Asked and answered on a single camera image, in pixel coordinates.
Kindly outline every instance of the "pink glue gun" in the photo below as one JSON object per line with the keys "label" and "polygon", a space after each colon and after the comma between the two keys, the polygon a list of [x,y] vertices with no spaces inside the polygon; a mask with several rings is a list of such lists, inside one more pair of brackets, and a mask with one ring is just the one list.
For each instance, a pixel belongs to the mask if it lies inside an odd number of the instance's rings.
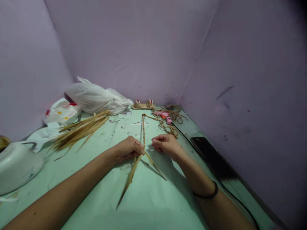
{"label": "pink glue gun", "polygon": [[169,125],[172,123],[172,119],[169,117],[169,114],[166,112],[161,112],[161,111],[156,111],[154,112],[155,115],[159,115],[162,117],[162,119],[166,119],[166,123],[168,123]]}

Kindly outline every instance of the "table surface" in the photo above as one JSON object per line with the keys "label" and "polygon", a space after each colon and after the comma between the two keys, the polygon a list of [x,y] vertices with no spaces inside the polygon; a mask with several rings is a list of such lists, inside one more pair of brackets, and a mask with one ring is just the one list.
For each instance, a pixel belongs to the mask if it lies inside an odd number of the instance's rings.
{"label": "table surface", "polygon": [[[142,113],[152,116],[149,110],[129,109],[126,113],[110,117],[78,152],[76,151],[85,138],[77,142],[64,157],[57,161],[54,160],[64,155],[67,152],[66,149],[57,153],[47,153],[48,147],[43,148],[37,153],[43,155],[45,159],[42,170],[30,182],[3,196],[13,195],[18,197],[19,201],[0,202],[0,228],[47,191],[127,136],[131,135],[143,143]],[[165,134],[158,124],[158,121],[145,118],[146,151],[167,181],[159,176],[155,169],[140,162],[135,171],[133,183],[130,184],[116,210],[134,160],[117,165],[96,185],[62,229],[101,229],[102,227],[125,230],[209,229],[178,164],[168,156],[155,152],[151,146],[151,139],[154,136]],[[187,138],[204,136],[189,118],[188,121],[184,120],[182,125],[176,122],[175,124]],[[178,142],[214,180],[206,163],[180,133]],[[142,160],[150,164],[145,156]],[[249,208],[261,229],[271,229],[274,226],[239,180],[228,180],[223,183]],[[246,214],[236,201],[234,203]]]}

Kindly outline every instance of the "left hand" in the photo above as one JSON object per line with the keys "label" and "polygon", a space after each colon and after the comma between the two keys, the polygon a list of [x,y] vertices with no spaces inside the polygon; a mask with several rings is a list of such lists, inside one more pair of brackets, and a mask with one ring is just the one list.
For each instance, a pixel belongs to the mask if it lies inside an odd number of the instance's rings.
{"label": "left hand", "polygon": [[125,140],[119,142],[113,148],[118,154],[119,162],[131,159],[141,154],[145,154],[143,145],[133,136],[127,137]]}

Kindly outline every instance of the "smartphone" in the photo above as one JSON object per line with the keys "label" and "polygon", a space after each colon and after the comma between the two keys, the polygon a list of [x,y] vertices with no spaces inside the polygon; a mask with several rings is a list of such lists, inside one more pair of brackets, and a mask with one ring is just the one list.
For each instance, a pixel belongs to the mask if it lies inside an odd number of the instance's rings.
{"label": "smartphone", "polygon": [[238,178],[226,160],[205,137],[192,137],[191,142],[217,177],[221,180]]}

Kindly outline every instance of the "lavender wall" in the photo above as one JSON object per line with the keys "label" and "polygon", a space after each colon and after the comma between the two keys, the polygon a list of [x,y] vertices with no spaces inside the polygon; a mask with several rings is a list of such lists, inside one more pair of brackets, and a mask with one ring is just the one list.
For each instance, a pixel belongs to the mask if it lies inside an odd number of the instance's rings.
{"label": "lavender wall", "polygon": [[181,105],[286,225],[301,229],[306,34],[302,18],[284,2],[221,0]]}
{"label": "lavender wall", "polygon": [[180,99],[218,0],[46,0],[76,78],[132,100]]}
{"label": "lavender wall", "polygon": [[0,132],[18,141],[74,80],[43,0],[0,1]]}

